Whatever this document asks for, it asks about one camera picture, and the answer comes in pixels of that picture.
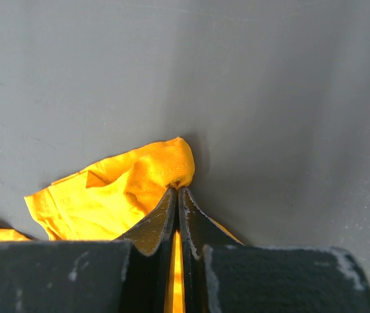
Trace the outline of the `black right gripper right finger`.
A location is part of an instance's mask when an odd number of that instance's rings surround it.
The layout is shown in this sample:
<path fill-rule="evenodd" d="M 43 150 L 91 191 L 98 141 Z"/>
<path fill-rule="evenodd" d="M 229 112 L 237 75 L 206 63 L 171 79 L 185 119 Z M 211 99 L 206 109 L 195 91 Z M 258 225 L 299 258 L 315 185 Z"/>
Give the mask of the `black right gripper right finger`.
<path fill-rule="evenodd" d="M 245 246 L 178 196 L 187 312 L 370 312 L 370 284 L 335 247 Z"/>

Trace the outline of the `orange t shirt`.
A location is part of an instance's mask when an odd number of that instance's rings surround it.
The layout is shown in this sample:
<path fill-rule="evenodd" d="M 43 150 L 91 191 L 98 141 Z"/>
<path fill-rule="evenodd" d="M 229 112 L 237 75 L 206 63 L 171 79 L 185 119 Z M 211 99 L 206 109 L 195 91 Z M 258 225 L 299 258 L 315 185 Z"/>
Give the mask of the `orange t shirt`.
<path fill-rule="evenodd" d="M 183 260 L 178 196 L 189 189 L 194 159 L 185 140 L 156 142 L 98 161 L 25 198 L 31 216 L 45 229 L 47 241 L 112 241 L 131 229 L 160 202 L 177 192 L 174 235 L 173 307 L 187 312 L 183 297 Z M 32 241 L 0 229 L 0 242 Z"/>

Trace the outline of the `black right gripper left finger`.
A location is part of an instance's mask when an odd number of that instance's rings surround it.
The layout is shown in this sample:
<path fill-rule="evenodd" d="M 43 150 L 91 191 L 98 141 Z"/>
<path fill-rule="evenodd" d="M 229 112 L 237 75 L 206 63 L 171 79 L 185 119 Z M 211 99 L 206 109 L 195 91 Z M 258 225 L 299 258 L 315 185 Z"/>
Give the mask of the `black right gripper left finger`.
<path fill-rule="evenodd" d="M 177 192 L 112 241 L 0 242 L 0 312 L 171 312 Z"/>

